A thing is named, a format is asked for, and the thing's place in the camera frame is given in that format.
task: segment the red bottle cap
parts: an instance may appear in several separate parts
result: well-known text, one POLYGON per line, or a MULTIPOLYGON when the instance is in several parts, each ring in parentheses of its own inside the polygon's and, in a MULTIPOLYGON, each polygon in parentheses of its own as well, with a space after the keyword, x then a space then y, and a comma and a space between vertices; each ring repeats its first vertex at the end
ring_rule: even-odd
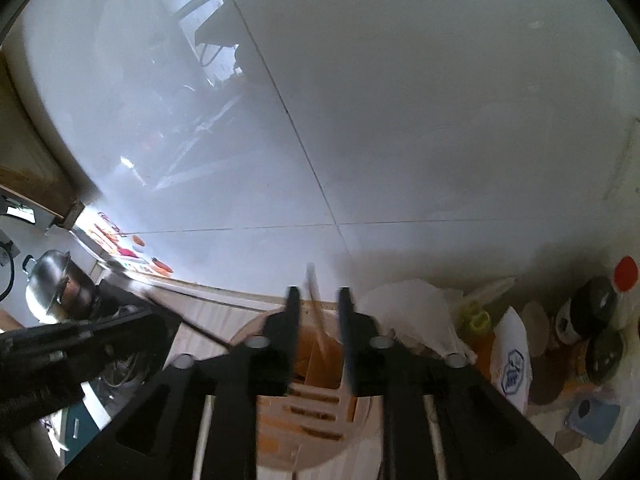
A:
POLYGON ((613 282, 620 292, 631 290, 638 280, 638 265, 631 256, 625 256, 616 265, 613 282))

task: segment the tile grout line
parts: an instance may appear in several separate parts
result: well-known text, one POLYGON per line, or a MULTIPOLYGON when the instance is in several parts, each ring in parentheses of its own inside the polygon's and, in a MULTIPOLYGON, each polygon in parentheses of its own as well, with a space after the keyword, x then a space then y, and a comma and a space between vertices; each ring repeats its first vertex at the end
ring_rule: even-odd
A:
POLYGON ((547 219, 580 219, 580 218, 598 218, 600 215, 595 214, 574 214, 574 215, 546 215, 546 216, 514 216, 505 218, 438 218, 425 220, 381 220, 370 222, 335 222, 333 224, 294 224, 294 225, 269 225, 269 226, 245 226, 245 227, 213 227, 213 228, 196 228, 196 229, 169 229, 163 231, 126 231, 124 235, 145 235, 145 234, 162 234, 162 233, 191 233, 191 232, 209 232, 209 231, 249 231, 259 229, 288 229, 288 228, 304 228, 304 227, 332 227, 335 226, 340 231, 341 226, 354 225, 393 225, 393 224, 438 224, 438 223, 465 223, 465 222, 524 222, 524 221, 543 221, 547 219))
POLYGON ((306 162, 309 164, 309 168, 311 168, 311 173, 313 173, 314 178, 316 179, 316 183, 318 184, 318 187, 320 189, 320 193, 322 194, 322 198, 324 199, 324 203, 326 204, 326 208, 329 210, 329 214, 331 215, 331 218, 334 221, 334 225, 337 228, 338 227, 338 222, 336 221, 334 212, 332 211, 331 206, 329 205, 329 201, 327 200, 326 194, 324 193, 324 189, 322 188, 322 184, 320 184, 320 179, 318 178, 318 174, 316 173, 316 170, 314 169, 313 165, 311 164, 311 159, 309 158, 309 155, 306 152, 305 145, 302 143, 302 139, 300 138, 300 134, 298 133, 298 129, 296 128, 296 125, 293 122, 293 118, 291 117, 291 114, 289 113, 289 108, 287 107, 287 105, 284 102, 284 98, 282 97, 282 94, 280 93, 280 89, 276 85, 276 81, 273 78, 273 74, 271 74, 271 70, 269 69, 269 67, 267 65, 267 62, 265 61, 264 56, 262 55, 262 52, 260 51, 260 48, 258 48, 258 44, 255 41, 254 35, 249 30, 248 23, 246 22, 246 19, 244 18, 244 14, 242 14, 242 11, 240 10, 240 7, 238 6, 238 2, 236 0, 232 0, 232 1, 234 3, 234 7, 238 11, 238 14, 240 15, 240 19, 242 20, 242 24, 244 25, 244 30, 246 30, 246 33, 248 34, 249 39, 254 44, 255 51, 258 53, 258 56, 260 56, 260 60, 262 60, 262 65, 264 66, 264 69, 267 71, 267 75, 269 76, 269 79, 271 80, 271 84, 273 85, 273 88, 275 89, 276 94, 278 95, 278 99, 280 100, 280 103, 282 104, 282 107, 284 108, 284 111, 285 111, 285 113, 287 115, 287 119, 289 119, 289 124, 291 124, 291 127, 293 128, 293 131, 296 134, 296 137, 298 138, 298 142, 300 144, 300 148, 302 148, 302 152, 305 154, 306 162))
POLYGON ((351 269, 352 269, 352 272, 353 272, 353 279, 357 281, 358 289, 362 289, 362 283, 360 281, 360 276, 355 271, 355 269, 356 269, 355 260, 353 259, 353 254, 351 254, 351 251, 349 250, 349 246, 347 245, 347 240, 344 239, 344 235, 342 234, 342 229, 340 229, 340 225, 336 224, 335 228, 338 229, 338 234, 340 235, 340 240, 342 240, 342 245, 344 246, 344 250, 347 253, 347 257, 349 258, 349 262, 350 262, 351 269))

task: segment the white plastic bag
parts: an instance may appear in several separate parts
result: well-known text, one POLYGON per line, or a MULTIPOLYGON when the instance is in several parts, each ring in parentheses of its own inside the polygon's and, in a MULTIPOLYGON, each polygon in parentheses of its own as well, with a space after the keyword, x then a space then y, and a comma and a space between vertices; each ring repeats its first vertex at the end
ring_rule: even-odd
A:
POLYGON ((375 288, 358 301, 358 310, 375 317, 384 332, 394 330, 408 348, 419 350, 424 345, 443 358, 465 354, 474 362, 475 354, 456 335, 449 311, 461 299, 459 290, 409 280, 375 288))

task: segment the blue label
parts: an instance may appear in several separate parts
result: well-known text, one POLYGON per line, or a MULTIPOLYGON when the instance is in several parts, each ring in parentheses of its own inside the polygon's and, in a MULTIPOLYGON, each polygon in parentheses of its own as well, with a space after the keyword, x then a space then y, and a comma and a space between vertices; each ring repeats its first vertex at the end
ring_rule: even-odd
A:
POLYGON ((518 392, 524 377, 524 357, 517 350, 511 350, 507 357, 507 365, 502 373, 500 385, 505 395, 513 395, 518 392))

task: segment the wooden cabinet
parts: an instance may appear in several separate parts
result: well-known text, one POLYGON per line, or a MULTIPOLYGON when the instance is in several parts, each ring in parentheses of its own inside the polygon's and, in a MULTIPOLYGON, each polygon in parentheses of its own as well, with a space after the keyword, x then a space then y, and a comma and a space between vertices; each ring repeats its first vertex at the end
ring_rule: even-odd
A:
POLYGON ((74 188, 25 112, 0 51, 0 194, 2 190, 59 220, 76 207, 74 188))

